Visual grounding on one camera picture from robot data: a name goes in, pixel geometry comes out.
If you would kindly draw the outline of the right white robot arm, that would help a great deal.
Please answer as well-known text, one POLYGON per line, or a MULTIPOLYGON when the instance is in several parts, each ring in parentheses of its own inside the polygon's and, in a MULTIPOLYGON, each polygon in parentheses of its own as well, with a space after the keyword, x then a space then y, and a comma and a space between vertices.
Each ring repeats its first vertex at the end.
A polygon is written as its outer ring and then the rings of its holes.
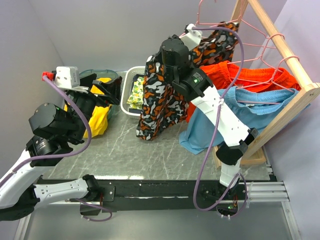
POLYGON ((189 49, 176 35, 164 40, 160 46, 164 64, 164 80, 195 105, 222 135, 222 145, 216 152, 221 161, 219 194, 231 199, 240 172, 240 161, 258 132, 242 123, 225 103, 205 72, 191 65, 189 49))

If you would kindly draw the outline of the camouflage patterned shorts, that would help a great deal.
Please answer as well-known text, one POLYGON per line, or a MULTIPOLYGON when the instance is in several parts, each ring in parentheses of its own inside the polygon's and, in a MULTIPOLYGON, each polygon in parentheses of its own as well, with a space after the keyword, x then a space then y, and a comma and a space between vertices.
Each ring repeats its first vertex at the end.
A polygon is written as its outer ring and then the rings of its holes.
MULTIPOLYGON (((231 61, 238 40, 227 29, 237 32, 239 26, 238 22, 222 21, 220 30, 214 30, 189 52, 191 66, 199 68, 231 61)), ((157 52, 145 64, 142 110, 136 127, 136 136, 142 140, 153 140, 163 130, 187 118, 187 102, 164 76, 162 56, 157 52)))

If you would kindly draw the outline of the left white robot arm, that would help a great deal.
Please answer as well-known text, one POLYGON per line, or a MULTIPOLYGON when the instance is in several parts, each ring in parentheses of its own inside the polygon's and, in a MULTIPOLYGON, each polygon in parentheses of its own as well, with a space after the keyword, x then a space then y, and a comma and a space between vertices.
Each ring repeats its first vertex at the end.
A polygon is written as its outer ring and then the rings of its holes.
POLYGON ((88 148, 93 137, 89 122, 94 110, 120 103, 122 78, 107 82, 94 79, 92 84, 99 94, 81 86, 77 75, 66 74, 65 81, 59 82, 57 72, 44 72, 42 79, 64 98, 64 106, 43 103, 29 118, 33 137, 0 180, 2 221, 22 219, 38 208, 62 200, 91 207, 93 201, 102 201, 105 195, 104 187, 91 174, 55 184, 36 184, 36 181, 64 158, 75 156, 74 145, 88 148))

